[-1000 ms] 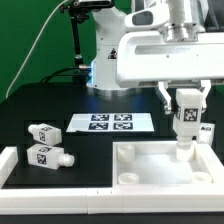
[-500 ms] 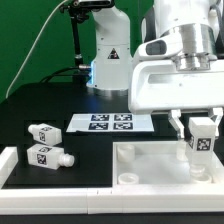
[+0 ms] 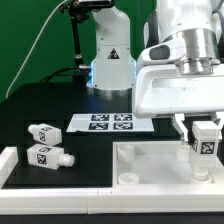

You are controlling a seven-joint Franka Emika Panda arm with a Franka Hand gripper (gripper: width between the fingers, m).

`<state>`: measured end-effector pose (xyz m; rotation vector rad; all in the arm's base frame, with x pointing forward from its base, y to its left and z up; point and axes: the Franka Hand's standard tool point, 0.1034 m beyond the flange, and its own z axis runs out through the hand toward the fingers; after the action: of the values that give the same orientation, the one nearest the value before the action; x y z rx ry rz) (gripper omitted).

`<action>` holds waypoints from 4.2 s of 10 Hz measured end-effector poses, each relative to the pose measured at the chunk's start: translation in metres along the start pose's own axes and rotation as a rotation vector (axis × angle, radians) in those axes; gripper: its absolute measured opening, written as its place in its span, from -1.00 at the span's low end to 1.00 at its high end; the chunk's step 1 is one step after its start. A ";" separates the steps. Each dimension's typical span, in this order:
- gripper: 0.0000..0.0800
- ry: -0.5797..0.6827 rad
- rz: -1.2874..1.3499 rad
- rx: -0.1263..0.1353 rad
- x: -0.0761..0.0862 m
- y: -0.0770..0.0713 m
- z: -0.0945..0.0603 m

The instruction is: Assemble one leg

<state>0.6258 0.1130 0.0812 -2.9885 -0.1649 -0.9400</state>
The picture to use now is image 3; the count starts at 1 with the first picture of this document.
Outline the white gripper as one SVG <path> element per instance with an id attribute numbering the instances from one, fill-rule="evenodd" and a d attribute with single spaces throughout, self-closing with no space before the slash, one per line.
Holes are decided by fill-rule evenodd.
<path id="1" fill-rule="evenodd" d="M 132 112 L 138 118 L 172 116 L 172 125 L 183 144 L 189 143 L 185 115 L 209 114 L 224 126 L 224 65 L 209 75 L 181 75 L 174 64 L 140 70 L 132 95 Z"/>

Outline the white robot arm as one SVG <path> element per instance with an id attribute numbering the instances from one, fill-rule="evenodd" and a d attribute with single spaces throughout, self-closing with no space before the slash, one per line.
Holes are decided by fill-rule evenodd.
<path id="1" fill-rule="evenodd" d="M 139 118 L 170 117 L 188 140 L 187 116 L 209 115 L 224 126 L 223 0 L 157 0 L 144 26 L 145 49 L 130 54 L 129 18 L 112 0 L 75 0 L 96 24 L 97 53 L 88 87 L 95 93 L 132 92 Z"/>

